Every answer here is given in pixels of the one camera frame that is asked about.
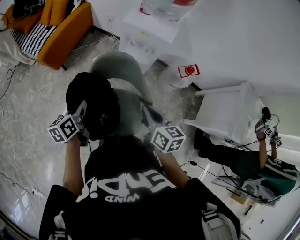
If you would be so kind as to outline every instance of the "white box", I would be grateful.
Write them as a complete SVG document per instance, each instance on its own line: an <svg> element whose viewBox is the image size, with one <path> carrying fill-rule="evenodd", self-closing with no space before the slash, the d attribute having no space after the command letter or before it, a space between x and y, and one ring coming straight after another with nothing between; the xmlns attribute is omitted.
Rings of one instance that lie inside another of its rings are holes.
<svg viewBox="0 0 300 240"><path fill-rule="evenodd" d="M151 143L163 153L178 151L186 139L178 126L158 127L155 129Z"/></svg>
<svg viewBox="0 0 300 240"><path fill-rule="evenodd" d="M56 143L66 143L79 131L71 115L56 119L47 130Z"/></svg>

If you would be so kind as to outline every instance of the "hand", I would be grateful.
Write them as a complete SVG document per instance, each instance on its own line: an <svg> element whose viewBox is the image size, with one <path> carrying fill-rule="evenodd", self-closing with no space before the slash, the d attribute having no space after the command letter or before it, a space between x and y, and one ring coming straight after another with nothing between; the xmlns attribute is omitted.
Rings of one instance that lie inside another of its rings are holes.
<svg viewBox="0 0 300 240"><path fill-rule="evenodd" d="M75 134L68 142L67 144L71 144L71 145L81 145L81 141L78 138L78 134Z"/></svg>
<svg viewBox="0 0 300 240"><path fill-rule="evenodd" d="M259 128L261 125L263 125L263 122L257 123L255 126L255 129ZM263 130L264 130L264 128L262 128L256 132L256 137L259 141L266 138L266 134L263 132Z"/></svg>
<svg viewBox="0 0 300 240"><path fill-rule="evenodd" d="M276 144L276 140L275 140L273 137L270 138L269 144L270 144L270 145Z"/></svg>

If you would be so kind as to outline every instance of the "white table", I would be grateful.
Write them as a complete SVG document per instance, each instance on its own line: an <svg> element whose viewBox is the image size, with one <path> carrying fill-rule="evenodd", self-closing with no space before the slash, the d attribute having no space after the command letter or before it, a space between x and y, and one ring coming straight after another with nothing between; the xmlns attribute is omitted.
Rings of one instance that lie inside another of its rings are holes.
<svg viewBox="0 0 300 240"><path fill-rule="evenodd" d="M196 119L185 119L184 123L220 138L226 145L229 141L244 145L257 140L254 129L264 105L249 83L195 93L197 97L203 95ZM258 147L257 143L248 146L250 150Z"/></svg>
<svg viewBox="0 0 300 240"><path fill-rule="evenodd" d="M173 49L178 48L174 44L178 35L186 36L187 47L184 48L186 52L184 56L179 53L176 56L190 56L189 32L184 22L184 17L179 21L167 21L146 15L139 12L139 6L137 6L123 19L119 51L133 56L140 64L143 73L160 56L178 52L178 49L176 51Z"/></svg>

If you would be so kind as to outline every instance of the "black t-shirt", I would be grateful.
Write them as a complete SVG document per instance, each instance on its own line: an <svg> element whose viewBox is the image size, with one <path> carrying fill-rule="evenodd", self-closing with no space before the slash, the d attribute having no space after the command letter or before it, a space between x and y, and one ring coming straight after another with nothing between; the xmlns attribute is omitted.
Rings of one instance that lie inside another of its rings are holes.
<svg viewBox="0 0 300 240"><path fill-rule="evenodd" d="M211 192L198 179L177 189L139 139L125 137L94 150L85 182L78 199L64 187L51 188L40 240L204 239L201 207Z"/></svg>

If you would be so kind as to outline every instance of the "black cap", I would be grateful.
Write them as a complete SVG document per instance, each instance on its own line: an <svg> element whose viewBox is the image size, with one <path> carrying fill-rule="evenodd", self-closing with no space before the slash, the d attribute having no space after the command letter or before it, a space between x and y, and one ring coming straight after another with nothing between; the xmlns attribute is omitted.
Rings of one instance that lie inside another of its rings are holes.
<svg viewBox="0 0 300 240"><path fill-rule="evenodd" d="M66 93L69 114L74 114L83 100L87 109L82 124L90 139L104 139L112 134L120 123L120 106L109 81L95 73L77 74Z"/></svg>

